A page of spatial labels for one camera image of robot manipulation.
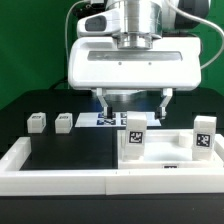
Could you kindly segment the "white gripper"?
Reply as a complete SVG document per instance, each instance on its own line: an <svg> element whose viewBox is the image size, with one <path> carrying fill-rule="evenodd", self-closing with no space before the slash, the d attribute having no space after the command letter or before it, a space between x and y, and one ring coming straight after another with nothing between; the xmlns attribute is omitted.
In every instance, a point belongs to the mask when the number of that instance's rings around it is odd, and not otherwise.
<svg viewBox="0 0 224 224"><path fill-rule="evenodd" d="M83 37L72 47L68 68L69 84L75 89L96 89L105 119L112 119L112 108L104 90L157 90L162 102L155 118L166 118L166 107L173 89L192 90L201 82L197 37L164 37L153 48L119 49L111 37Z"/></svg>

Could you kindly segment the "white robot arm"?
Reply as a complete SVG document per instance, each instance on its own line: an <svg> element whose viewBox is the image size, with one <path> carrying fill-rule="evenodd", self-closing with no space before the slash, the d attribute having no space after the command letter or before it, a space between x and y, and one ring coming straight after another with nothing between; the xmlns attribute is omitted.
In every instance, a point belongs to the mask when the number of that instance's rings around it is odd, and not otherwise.
<svg viewBox="0 0 224 224"><path fill-rule="evenodd" d="M155 117L163 119L175 90L201 82L201 41L183 30L198 25L178 12L203 19L211 0L105 0L105 9L78 21L68 64L68 82L90 89L112 117L107 95L160 90Z"/></svg>

